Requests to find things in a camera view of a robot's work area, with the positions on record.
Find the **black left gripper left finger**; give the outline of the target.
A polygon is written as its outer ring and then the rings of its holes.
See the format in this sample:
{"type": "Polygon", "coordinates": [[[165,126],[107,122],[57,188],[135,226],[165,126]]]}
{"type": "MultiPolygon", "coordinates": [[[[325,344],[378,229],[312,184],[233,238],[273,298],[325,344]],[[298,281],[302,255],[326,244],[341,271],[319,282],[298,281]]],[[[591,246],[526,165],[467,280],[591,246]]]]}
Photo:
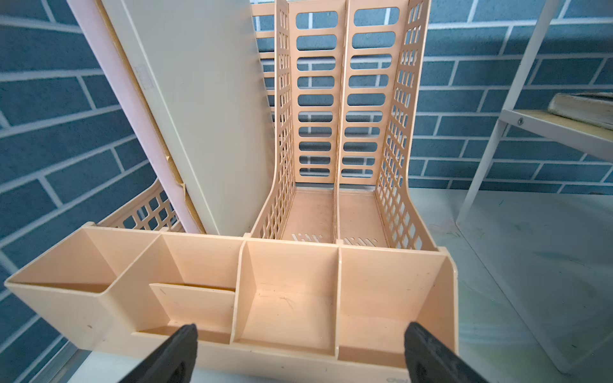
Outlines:
{"type": "Polygon", "coordinates": [[[120,383],[190,382],[196,365],[197,341],[195,324],[180,327],[120,383]]]}

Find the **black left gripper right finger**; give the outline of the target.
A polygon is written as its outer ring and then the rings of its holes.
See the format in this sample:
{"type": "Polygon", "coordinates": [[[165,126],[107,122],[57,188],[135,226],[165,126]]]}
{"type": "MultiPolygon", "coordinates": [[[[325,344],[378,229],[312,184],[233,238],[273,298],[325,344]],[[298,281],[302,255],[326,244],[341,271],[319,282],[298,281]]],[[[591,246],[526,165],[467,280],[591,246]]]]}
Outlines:
{"type": "Polygon", "coordinates": [[[413,383],[487,382],[418,322],[407,327],[404,346],[405,364],[413,383]]]}

